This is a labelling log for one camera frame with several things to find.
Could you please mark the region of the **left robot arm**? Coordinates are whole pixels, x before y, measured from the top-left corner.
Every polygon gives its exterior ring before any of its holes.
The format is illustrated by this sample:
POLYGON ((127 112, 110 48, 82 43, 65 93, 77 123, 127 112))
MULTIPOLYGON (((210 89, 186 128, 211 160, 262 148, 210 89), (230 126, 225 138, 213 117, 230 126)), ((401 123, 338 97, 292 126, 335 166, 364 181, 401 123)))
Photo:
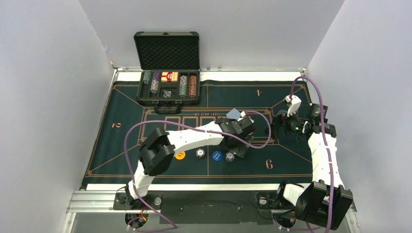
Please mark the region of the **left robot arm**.
POLYGON ((184 125, 181 131, 156 128, 139 148, 136 171, 125 189, 126 203, 134 209, 142 207, 154 177, 170 167, 175 155, 205 146, 219 146, 234 155, 244 155, 254 130, 254 122, 248 117, 219 118, 197 128, 184 125))

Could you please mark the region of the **blue small blind button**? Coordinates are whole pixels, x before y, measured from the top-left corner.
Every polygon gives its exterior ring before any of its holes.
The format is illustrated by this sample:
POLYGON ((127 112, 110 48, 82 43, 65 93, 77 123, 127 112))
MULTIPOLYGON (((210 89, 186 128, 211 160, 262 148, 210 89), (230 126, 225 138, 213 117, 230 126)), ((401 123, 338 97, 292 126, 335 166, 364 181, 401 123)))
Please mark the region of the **blue small blind button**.
POLYGON ((214 151, 212 153, 212 159, 216 162, 221 161, 223 159, 223 154, 220 151, 214 151))

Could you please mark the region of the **blue playing card deck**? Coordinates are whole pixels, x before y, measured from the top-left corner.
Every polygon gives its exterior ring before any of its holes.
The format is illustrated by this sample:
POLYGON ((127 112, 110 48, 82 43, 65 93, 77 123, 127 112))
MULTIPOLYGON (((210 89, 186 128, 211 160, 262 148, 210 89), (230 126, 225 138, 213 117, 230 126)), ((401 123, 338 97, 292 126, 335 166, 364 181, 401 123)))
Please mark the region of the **blue playing card deck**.
POLYGON ((230 110, 227 114, 226 114, 226 118, 229 120, 240 120, 242 119, 242 113, 237 110, 236 108, 233 108, 232 110, 230 110))

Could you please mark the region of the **blue chip stack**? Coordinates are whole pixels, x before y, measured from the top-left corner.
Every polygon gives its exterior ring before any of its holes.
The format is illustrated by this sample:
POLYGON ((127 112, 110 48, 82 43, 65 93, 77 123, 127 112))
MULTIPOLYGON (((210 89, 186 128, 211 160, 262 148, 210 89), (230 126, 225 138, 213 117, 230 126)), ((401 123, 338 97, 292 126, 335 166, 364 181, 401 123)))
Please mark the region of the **blue chip stack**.
POLYGON ((196 150, 196 157, 199 158, 199 159, 204 158, 205 154, 206 154, 206 152, 202 148, 199 148, 199 149, 196 150))
POLYGON ((233 162, 234 159, 235 159, 235 155, 231 152, 227 152, 226 155, 225 155, 225 159, 228 162, 233 162))

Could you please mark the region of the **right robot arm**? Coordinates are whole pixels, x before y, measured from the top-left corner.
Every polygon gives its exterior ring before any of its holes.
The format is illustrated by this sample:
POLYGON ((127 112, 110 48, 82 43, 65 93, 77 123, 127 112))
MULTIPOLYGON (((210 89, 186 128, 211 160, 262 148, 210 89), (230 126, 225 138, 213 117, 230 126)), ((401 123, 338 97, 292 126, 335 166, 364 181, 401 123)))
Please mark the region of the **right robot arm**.
POLYGON ((280 110, 271 124, 274 139, 284 135, 304 135, 312 159, 312 182, 307 188, 283 181, 274 196, 277 208, 291 207, 295 217, 330 230, 338 229, 353 202, 353 194, 345 189, 336 159, 336 127, 326 119, 327 106, 311 104, 307 118, 280 110))

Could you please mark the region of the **yellow big blind button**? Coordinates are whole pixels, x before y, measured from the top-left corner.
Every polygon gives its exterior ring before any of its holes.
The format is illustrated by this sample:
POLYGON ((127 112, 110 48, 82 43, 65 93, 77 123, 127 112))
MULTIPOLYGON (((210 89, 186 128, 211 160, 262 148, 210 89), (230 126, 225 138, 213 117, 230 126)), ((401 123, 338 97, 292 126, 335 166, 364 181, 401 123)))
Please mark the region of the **yellow big blind button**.
POLYGON ((176 154, 176 155, 175 155, 175 158, 176 158, 177 160, 183 160, 183 159, 185 158, 185 156, 186 156, 186 153, 185 153, 185 152, 181 152, 181 153, 176 154))

